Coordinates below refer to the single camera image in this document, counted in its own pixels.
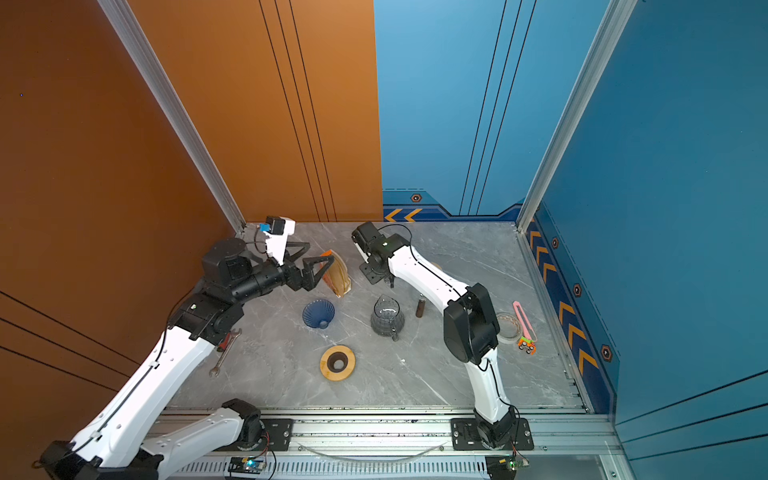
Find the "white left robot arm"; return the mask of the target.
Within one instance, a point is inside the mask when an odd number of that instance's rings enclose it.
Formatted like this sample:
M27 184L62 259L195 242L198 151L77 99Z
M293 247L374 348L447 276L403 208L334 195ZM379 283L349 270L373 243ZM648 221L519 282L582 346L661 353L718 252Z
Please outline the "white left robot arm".
M260 259L240 238L214 244L202 258L202 278L145 361L72 440L52 442L36 467L52 479L165 479L220 447L260 446L261 412L240 399L155 443L145 438L188 376L226 340L247 301L282 286L310 291L335 262L307 256L306 242L281 237L277 245L276 256Z

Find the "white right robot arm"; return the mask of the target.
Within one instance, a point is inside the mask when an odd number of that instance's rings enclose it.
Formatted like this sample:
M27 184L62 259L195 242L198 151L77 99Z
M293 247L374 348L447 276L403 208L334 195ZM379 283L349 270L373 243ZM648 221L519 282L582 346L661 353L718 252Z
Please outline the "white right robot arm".
M400 279L442 312L444 343L469 375L481 441L491 449L510 444L518 415L499 373L500 326L488 290L480 283L468 285L453 278L424 258L409 239L387 235L371 222L357 226L351 239L364 259L360 270L370 283Z

